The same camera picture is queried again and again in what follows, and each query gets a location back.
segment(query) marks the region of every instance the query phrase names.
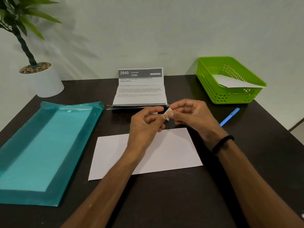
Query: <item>wooden table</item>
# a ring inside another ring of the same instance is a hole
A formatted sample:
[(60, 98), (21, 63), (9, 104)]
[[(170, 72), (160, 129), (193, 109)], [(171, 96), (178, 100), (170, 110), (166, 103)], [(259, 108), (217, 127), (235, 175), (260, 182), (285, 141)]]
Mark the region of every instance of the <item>wooden table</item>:
[[(35, 96), (0, 132), (0, 146), (40, 108), (41, 101), (110, 105), (118, 79), (63, 83), (65, 90), (57, 96)], [(183, 98), (204, 100), (218, 121), (239, 107), (225, 130), (282, 199), (299, 216), (304, 212), (304, 146), (263, 107), (255, 101), (215, 105), (195, 75), (165, 76), (165, 89), (168, 103)], [(128, 133), (135, 112), (102, 112), (58, 207), (1, 204), (0, 227), (60, 227), (100, 182), (88, 181), (97, 137)], [(166, 123), (166, 129), (177, 127), (172, 120)], [(248, 227), (222, 166), (198, 134), (188, 131), (204, 166), (131, 176), (108, 227)]]

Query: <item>fingernail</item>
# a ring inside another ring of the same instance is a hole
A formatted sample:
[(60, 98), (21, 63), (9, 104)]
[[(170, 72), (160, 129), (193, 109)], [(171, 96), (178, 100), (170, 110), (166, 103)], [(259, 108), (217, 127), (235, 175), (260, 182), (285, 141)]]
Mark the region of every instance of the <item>fingernail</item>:
[(169, 112), (168, 112), (168, 116), (169, 116), (170, 118), (172, 118), (173, 115), (174, 115), (173, 111), (169, 111)]

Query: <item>gray header bar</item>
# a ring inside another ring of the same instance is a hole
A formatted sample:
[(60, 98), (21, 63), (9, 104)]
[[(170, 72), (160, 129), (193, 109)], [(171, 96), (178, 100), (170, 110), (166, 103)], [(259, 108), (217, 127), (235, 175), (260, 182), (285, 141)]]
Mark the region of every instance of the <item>gray header bar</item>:
[(118, 78), (162, 77), (162, 68), (118, 70)]

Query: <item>potted plant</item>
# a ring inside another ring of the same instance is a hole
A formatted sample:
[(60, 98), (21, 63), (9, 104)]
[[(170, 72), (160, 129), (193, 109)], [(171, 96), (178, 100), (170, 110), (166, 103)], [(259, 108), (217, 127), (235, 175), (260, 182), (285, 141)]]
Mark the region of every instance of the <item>potted plant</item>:
[(27, 36), (27, 30), (30, 30), (44, 40), (43, 35), (31, 23), (27, 15), (61, 23), (59, 20), (35, 8), (37, 5), (54, 3), (58, 2), (50, 0), (0, 0), (0, 28), (16, 36), (22, 50), (29, 59), (29, 65), (21, 68), (19, 73), (26, 75), (30, 79), (33, 90), (42, 98), (59, 94), (63, 91), (64, 86), (51, 63), (36, 62), (20, 31)]

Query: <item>printed instruction card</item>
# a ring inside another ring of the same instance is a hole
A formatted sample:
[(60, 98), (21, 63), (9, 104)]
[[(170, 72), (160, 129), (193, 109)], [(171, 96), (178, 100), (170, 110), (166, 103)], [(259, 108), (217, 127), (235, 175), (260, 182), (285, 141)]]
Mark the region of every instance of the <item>printed instruction card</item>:
[(167, 105), (163, 68), (119, 69), (113, 107)]

